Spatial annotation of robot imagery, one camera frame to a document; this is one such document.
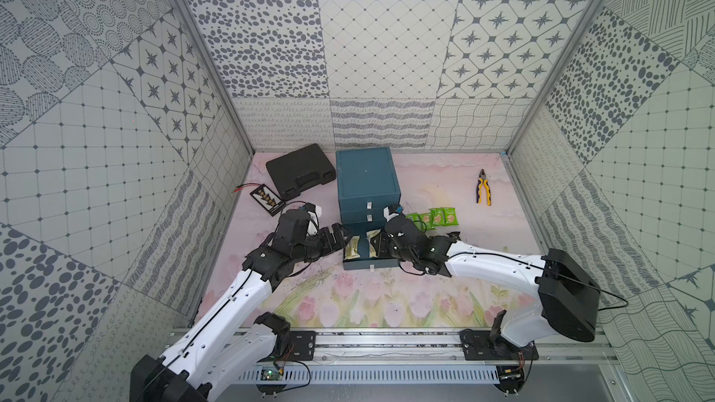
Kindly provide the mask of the yellow snack packet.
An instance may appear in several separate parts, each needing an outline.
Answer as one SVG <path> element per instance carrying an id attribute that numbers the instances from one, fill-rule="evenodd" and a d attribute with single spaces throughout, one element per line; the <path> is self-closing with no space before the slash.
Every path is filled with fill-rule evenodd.
<path id="1" fill-rule="evenodd" d="M 344 261 L 355 261 L 360 259 L 359 254 L 359 237 L 353 236 L 347 243 L 344 249 Z"/>
<path id="2" fill-rule="evenodd" d="M 368 244 L 369 244 L 369 257 L 370 257 L 371 259 L 374 259 L 374 258 L 377 258 L 377 257 L 378 257 L 377 249 L 376 249 L 376 246 L 375 246 L 375 239 L 376 239 L 376 238 L 379 238 L 380 233 L 381 233 L 381 230 L 380 230 L 380 229 L 375 229 L 375 230 L 372 230 L 372 231 L 368 231 L 368 232 L 366 233 L 366 238 L 367 238 L 367 241 L 368 241 Z"/>

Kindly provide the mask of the teal bottom drawer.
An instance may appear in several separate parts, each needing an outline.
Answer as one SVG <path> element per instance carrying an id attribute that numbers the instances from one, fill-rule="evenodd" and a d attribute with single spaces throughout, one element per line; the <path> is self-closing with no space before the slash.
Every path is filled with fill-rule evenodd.
<path id="1" fill-rule="evenodd" d="M 369 257 L 369 244 L 366 238 L 366 233 L 375 229 L 380 229 L 376 226 L 372 226 L 368 223 L 357 223 L 346 225 L 347 228 L 352 232 L 352 236 L 359 237 L 359 254 L 360 259 L 355 261 L 345 262 L 343 260 L 343 267 L 346 271 L 357 271 L 357 270 L 374 270 L 383 268 L 394 268 L 398 266 L 398 260 L 396 258 L 390 257 L 377 257 L 371 259 Z"/>

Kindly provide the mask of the green cookie packet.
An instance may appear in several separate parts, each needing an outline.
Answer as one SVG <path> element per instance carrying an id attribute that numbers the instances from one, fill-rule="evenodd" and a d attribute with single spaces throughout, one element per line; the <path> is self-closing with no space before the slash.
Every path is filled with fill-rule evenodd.
<path id="1" fill-rule="evenodd" d="M 443 208 L 432 208 L 430 210 L 430 221 L 433 227 L 445 225 L 445 213 Z"/>
<path id="2" fill-rule="evenodd" d="M 456 210 L 454 208 L 443 208 L 443 224 L 445 226 L 457 226 L 459 224 Z"/>
<path id="3" fill-rule="evenodd" d="M 423 232 L 433 229 L 432 214 L 430 212 L 411 213 L 407 215 L 407 218 L 413 221 L 416 227 Z"/>

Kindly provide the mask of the teal plastic drawer cabinet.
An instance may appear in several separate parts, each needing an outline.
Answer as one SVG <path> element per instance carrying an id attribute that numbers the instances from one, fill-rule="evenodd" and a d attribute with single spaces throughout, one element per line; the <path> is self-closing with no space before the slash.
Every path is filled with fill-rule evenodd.
<path id="1" fill-rule="evenodd" d="M 338 151 L 337 189 L 343 225 L 381 227 L 384 210 L 400 204 L 401 191 L 388 147 Z"/>

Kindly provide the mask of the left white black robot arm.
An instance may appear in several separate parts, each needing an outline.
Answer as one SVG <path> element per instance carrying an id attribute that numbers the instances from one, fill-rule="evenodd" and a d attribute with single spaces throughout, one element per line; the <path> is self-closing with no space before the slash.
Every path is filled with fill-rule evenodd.
<path id="1" fill-rule="evenodd" d="M 130 374 L 132 401 L 215 401 L 258 362 L 286 357 L 290 323 L 264 313 L 250 330 L 236 331 L 299 262 L 312 264 L 347 247 L 340 223 L 318 227 L 318 208 L 287 210 L 276 230 L 253 251 L 223 296 L 195 326 L 159 357 L 146 355 Z"/>

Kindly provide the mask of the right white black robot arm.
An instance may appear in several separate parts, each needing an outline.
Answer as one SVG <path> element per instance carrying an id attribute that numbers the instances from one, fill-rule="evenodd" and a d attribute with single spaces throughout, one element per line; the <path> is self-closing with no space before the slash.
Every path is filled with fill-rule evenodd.
<path id="1" fill-rule="evenodd" d="M 409 262 L 424 275 L 476 278 L 517 290 L 533 301 L 504 309 L 493 320 L 487 344 L 516 353 L 532 342 L 560 335 L 593 342 L 603 295 L 627 300 L 602 288 L 565 251 L 519 255 L 491 251 L 462 241 L 458 234 L 428 236 L 404 215 L 392 214 L 385 227 L 370 237 L 376 253 Z"/>

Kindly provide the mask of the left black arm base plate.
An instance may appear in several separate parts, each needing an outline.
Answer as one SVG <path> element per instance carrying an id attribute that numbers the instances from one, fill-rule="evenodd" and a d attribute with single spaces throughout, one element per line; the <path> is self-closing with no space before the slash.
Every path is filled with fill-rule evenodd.
<path id="1" fill-rule="evenodd" d="M 290 331 L 279 336 L 274 352 L 261 359 L 261 362 L 312 361 L 316 342 L 316 331 Z"/>

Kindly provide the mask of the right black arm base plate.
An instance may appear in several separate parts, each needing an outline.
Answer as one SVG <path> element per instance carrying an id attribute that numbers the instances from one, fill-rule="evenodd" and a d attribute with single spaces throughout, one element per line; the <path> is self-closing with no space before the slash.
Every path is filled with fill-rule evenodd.
<path id="1" fill-rule="evenodd" d="M 459 332 L 459 340 L 467 361 L 530 361 L 539 359 L 538 351 L 533 344 L 517 347 L 499 336 L 493 340 L 488 331 L 463 329 Z"/>

